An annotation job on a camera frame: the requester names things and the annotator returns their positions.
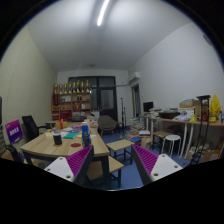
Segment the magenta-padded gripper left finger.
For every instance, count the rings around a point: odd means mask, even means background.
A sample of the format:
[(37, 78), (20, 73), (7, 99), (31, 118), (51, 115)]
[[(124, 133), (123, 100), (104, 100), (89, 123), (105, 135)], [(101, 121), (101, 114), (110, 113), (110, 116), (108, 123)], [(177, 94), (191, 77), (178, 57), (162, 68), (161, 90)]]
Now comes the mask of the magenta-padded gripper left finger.
[(45, 171), (81, 186), (93, 157), (94, 147), (90, 145), (69, 157), (58, 157)]

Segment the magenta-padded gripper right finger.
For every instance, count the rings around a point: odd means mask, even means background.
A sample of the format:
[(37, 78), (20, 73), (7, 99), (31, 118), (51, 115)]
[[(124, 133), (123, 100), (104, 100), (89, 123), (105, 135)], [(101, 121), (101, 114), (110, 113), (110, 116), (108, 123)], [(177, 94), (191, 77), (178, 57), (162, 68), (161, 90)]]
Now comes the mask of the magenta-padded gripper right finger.
[(138, 145), (131, 146), (131, 155), (143, 185), (157, 181), (182, 169), (179, 164), (166, 154), (156, 155)]

